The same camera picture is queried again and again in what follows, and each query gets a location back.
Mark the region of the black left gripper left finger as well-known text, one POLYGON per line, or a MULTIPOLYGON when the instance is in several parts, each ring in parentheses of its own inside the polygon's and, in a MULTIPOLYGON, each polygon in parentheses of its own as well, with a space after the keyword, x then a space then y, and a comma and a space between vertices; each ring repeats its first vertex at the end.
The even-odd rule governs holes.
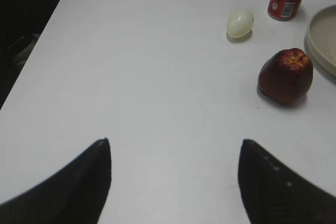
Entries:
POLYGON ((111 186, 108 139, 95 141, 73 161, 1 204, 1 223, 97 223, 111 186))

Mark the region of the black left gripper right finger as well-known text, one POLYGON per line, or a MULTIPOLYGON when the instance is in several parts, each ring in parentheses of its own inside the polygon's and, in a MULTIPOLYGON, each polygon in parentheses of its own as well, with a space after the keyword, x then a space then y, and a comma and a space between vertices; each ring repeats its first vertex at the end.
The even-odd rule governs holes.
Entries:
POLYGON ((335 197, 254 140, 242 142, 238 185, 250 223, 335 223, 335 197))

